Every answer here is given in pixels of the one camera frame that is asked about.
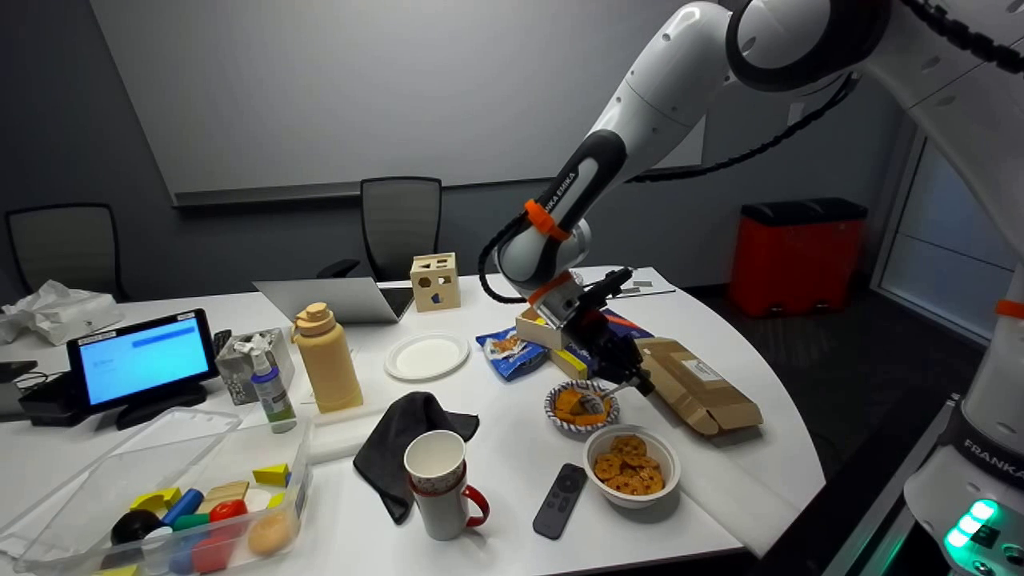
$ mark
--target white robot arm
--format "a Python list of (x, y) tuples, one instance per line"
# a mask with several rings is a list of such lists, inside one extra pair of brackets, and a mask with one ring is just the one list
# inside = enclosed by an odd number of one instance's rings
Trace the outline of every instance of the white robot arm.
[[(581, 292), (566, 272), (584, 257), (584, 209), (655, 166), (726, 83), (798, 93), (838, 74), (886, 85), (1024, 257), (1024, 77), (1014, 77), (1024, 70), (1024, 0), (941, 4), (753, 0), (737, 12), (715, 4), (680, 6), (641, 50), (553, 187), (494, 232), (481, 266), (491, 259), (521, 296), (598, 359), (603, 376), (644, 386), (633, 347), (606, 342), (595, 320), (625, 277)], [(966, 572), (1021, 572), (1024, 559), (1021, 302), (1016, 266), (981, 372), (953, 415), (951, 444), (906, 484), (916, 518)]]

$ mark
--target cardboard box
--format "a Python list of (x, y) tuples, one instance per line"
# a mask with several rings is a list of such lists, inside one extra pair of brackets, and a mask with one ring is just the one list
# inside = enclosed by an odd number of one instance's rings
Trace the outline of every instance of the cardboard box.
[(760, 411), (674, 340), (636, 340), (644, 372), (670, 414), (697, 436), (760, 424)]

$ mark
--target yellow object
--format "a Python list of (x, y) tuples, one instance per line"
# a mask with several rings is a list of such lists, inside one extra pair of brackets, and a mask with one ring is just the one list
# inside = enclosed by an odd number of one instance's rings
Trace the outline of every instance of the yellow object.
[(562, 368), (573, 380), (584, 380), (587, 376), (587, 364), (580, 355), (573, 355), (570, 348), (553, 351), (550, 360), (557, 368)]
[(139, 566), (138, 563), (124, 563), (124, 566), (108, 566), (108, 571), (99, 571), (99, 576), (138, 576)]
[(251, 468), (251, 480), (261, 484), (261, 486), (286, 486), (292, 468), (283, 461), (266, 464), (266, 468)]
[(167, 486), (167, 491), (159, 491), (159, 497), (164, 497), (164, 506), (169, 509), (172, 501), (180, 501), (183, 491), (180, 486)]
[(307, 364), (318, 414), (360, 407), (344, 330), (322, 302), (307, 304), (293, 316), (293, 347)]
[(459, 304), (453, 253), (412, 257), (410, 283), (417, 309), (449, 309)]
[(271, 509), (251, 522), (247, 544), (257, 558), (271, 558), (283, 550), (293, 542), (293, 534), (293, 509)]
[(183, 497), (180, 486), (146, 491), (132, 498), (132, 509), (159, 511), (159, 509), (169, 509), (180, 497)]
[(159, 509), (167, 509), (167, 501), (164, 501), (164, 493), (149, 491), (149, 493), (134, 497), (134, 498), (132, 498), (132, 509), (159, 511)]
[(280, 509), (286, 501), (286, 493), (277, 491), (276, 497), (268, 497), (266, 509)]

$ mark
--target small box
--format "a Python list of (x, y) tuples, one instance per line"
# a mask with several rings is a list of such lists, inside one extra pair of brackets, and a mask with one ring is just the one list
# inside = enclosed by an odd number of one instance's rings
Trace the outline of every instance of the small box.
[(251, 360), (247, 355), (247, 347), (257, 335), (261, 335), (268, 342), (280, 386), (283, 390), (292, 386), (293, 364), (292, 364), (283, 332), (280, 330), (242, 332), (242, 335), (228, 340), (228, 347), (218, 355), (218, 372), (220, 372), (223, 390), (231, 392), (232, 407), (257, 404)]
[(459, 304), (453, 253), (421, 253), (410, 270), (417, 309), (449, 309)]

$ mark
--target red trash bin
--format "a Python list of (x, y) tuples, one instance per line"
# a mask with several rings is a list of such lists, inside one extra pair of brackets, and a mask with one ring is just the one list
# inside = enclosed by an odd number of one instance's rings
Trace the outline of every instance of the red trash bin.
[(844, 197), (741, 206), (730, 302), (746, 316), (844, 308), (865, 214)]

